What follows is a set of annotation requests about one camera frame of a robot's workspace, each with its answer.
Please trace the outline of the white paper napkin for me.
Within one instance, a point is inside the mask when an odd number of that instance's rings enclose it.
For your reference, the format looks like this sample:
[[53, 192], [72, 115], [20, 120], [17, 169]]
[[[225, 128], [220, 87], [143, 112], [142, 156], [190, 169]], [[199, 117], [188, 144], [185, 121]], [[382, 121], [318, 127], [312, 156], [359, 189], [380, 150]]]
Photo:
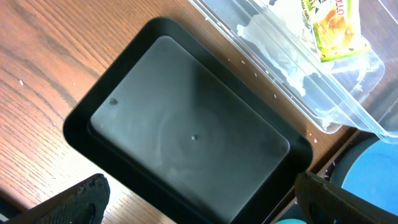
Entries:
[[238, 25], [238, 36], [254, 44], [301, 96], [304, 79], [312, 74], [333, 75], [352, 81], [355, 90], [364, 83], [378, 82], [385, 68], [371, 49], [367, 53], [339, 60], [321, 62], [315, 37], [303, 21], [301, 1], [256, 1], [260, 12], [246, 26]]

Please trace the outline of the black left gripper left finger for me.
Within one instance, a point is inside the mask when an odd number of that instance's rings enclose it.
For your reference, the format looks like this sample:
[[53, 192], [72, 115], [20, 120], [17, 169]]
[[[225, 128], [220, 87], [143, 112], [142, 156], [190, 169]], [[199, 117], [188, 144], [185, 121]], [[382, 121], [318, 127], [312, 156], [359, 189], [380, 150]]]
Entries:
[[101, 224], [109, 197], [107, 178], [95, 174], [6, 223]]

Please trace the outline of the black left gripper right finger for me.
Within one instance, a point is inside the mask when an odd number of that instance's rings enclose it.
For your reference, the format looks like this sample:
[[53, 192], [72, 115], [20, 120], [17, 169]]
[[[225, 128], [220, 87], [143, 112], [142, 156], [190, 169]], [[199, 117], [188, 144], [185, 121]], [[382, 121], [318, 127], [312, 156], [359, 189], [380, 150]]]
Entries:
[[297, 174], [294, 189], [307, 223], [397, 224], [396, 215], [311, 172]]

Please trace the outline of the yellow green snack wrapper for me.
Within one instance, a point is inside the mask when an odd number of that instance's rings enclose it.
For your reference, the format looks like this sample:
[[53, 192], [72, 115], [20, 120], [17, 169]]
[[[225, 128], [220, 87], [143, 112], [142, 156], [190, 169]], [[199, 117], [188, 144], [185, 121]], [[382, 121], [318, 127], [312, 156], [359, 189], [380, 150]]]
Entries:
[[359, 0], [301, 0], [303, 21], [311, 29], [321, 62], [371, 50], [361, 34]]

